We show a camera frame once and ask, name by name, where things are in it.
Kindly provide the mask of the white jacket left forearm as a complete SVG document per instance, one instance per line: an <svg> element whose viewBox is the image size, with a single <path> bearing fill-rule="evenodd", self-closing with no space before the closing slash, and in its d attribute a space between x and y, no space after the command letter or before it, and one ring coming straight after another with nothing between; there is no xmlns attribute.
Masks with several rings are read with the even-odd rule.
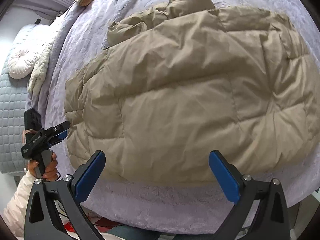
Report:
<svg viewBox="0 0 320 240"><path fill-rule="evenodd" d="M14 196L2 213L4 222L16 237L24 237L25 213L35 179L29 171L21 178Z"/></svg>

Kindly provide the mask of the person left hand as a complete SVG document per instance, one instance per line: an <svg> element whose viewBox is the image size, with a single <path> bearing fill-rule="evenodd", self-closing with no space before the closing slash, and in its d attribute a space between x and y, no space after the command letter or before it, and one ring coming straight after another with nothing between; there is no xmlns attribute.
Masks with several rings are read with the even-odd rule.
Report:
<svg viewBox="0 0 320 240"><path fill-rule="evenodd" d="M28 162L27 169L36 178L35 168L38 167L39 162L36 160L31 159ZM45 173L43 174L42 178L46 179L47 181L56 181L59 177L59 173L57 171L57 156L53 152L51 157L51 162L46 166Z"/></svg>

